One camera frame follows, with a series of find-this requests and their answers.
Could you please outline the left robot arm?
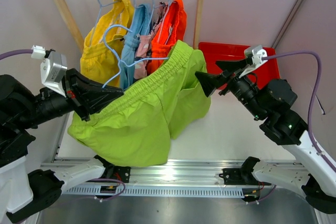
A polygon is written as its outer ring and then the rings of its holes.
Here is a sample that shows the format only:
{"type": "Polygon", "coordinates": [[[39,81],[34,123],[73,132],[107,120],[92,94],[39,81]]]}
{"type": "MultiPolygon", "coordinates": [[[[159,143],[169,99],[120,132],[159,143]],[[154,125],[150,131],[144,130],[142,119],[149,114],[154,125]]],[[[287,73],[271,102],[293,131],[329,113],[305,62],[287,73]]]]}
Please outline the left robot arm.
{"type": "Polygon", "coordinates": [[[48,208],[70,188],[114,176],[113,164],[100,156],[58,172],[27,171],[28,146],[35,140],[29,129],[70,112],[89,121],[123,95],[122,89],[103,87],[75,69],[65,72],[60,87],[61,93],[42,88],[34,95],[14,77],[1,76],[1,217],[12,223],[48,208]]]}

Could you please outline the light blue shorts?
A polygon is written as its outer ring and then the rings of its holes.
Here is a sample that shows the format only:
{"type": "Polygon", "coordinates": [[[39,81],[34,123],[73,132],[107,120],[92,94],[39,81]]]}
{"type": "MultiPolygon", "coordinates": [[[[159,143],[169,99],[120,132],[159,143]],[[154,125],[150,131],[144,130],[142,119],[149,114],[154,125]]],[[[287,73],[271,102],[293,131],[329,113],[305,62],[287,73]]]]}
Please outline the light blue shorts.
{"type": "Polygon", "coordinates": [[[130,27],[131,32],[127,32],[124,36],[124,47],[121,53],[121,73],[120,87],[126,90],[133,83],[135,65],[135,52],[140,44],[140,36],[147,35],[152,27],[152,19],[150,14],[151,8],[149,4],[139,5],[135,11],[130,27]]]}

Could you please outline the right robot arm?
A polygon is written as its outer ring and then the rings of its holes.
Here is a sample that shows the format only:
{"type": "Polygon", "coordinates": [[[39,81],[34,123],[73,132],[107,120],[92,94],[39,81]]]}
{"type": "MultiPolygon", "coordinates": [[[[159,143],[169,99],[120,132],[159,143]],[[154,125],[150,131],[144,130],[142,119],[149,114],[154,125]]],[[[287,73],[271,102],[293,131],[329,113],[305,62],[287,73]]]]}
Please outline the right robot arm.
{"type": "Polygon", "coordinates": [[[294,172],[248,157],[240,167],[240,179],[246,185],[264,182],[283,187],[303,197],[309,205],[325,214],[335,213],[335,171],[319,153],[321,146],[312,142],[308,125],[291,109],[297,99],[284,79],[272,79],[262,89],[245,73],[247,65],[240,61],[217,61],[221,74],[196,72],[195,76],[208,97],[224,86],[219,95],[232,93],[254,116],[262,121],[260,129],[266,137],[290,152],[306,172],[294,172]]]}

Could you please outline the blue hanger of pink shorts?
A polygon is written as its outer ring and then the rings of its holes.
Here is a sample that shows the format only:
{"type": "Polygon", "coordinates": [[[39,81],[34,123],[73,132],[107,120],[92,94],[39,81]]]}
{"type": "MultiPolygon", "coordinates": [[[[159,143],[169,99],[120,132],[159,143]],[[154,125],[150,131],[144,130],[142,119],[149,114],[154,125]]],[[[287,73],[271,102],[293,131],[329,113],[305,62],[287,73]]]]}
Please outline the blue hanger of pink shorts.
{"type": "Polygon", "coordinates": [[[165,6],[165,3],[163,3],[163,4],[159,3],[158,5],[156,5],[155,0],[152,0],[152,10],[151,10],[151,13],[150,13],[150,23],[148,25],[148,28],[150,28],[151,25],[152,25],[152,18],[153,18],[153,15],[154,15],[154,11],[156,9],[159,9],[160,7],[164,7],[164,6],[165,6]]]}

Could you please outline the orange shorts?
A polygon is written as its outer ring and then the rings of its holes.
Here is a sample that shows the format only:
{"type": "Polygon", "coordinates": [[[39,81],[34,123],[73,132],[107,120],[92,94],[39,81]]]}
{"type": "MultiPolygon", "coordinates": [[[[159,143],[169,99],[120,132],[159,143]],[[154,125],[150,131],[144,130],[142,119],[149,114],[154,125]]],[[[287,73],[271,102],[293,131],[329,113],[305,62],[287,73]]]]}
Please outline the orange shorts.
{"type": "Polygon", "coordinates": [[[152,40],[152,58],[167,58],[178,40],[183,40],[187,14],[183,0],[174,0],[165,13],[163,24],[152,40]]]}

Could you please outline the lime green shorts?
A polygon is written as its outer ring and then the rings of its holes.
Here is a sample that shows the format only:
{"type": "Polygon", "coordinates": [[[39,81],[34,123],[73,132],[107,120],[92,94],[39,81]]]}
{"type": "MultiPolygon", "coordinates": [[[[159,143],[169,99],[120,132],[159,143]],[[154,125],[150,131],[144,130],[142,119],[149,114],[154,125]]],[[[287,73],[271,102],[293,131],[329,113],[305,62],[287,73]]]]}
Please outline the lime green shorts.
{"type": "Polygon", "coordinates": [[[156,71],[89,121],[74,114],[68,134],[113,165],[164,164],[171,140],[211,106],[195,76],[198,71],[206,71],[203,53],[178,41],[156,71]]]}

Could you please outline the blue hanger of orange shorts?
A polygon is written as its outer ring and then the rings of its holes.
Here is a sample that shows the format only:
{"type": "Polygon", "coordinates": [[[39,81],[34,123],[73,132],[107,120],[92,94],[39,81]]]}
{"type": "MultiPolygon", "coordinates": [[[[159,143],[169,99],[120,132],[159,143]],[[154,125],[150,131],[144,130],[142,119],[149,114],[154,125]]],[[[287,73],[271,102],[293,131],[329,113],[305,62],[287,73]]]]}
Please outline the blue hanger of orange shorts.
{"type": "Polygon", "coordinates": [[[173,3],[172,0],[167,0],[166,2],[159,2],[160,4],[165,3],[164,7],[160,7],[157,9],[157,17],[154,21],[153,32],[154,38],[156,36],[156,41],[163,45],[167,45],[170,40],[173,29],[174,29],[174,21],[175,14],[172,14],[170,11],[171,5],[173,3]]]}

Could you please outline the pink patterned shorts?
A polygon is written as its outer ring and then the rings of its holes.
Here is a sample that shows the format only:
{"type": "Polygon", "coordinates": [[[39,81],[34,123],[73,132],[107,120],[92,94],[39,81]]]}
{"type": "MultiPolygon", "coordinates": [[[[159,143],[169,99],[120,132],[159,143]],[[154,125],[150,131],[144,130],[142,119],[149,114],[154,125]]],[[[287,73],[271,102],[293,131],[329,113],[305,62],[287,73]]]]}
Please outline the pink patterned shorts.
{"type": "Polygon", "coordinates": [[[159,25],[163,19],[163,16],[167,9],[167,2],[160,2],[159,6],[154,7],[154,10],[150,14],[150,19],[147,23],[144,23],[140,30],[140,43],[135,53],[134,61],[134,81],[145,78],[148,73],[146,66],[149,60],[143,60],[144,58],[151,58],[152,55],[152,40],[158,32],[159,25]]]}

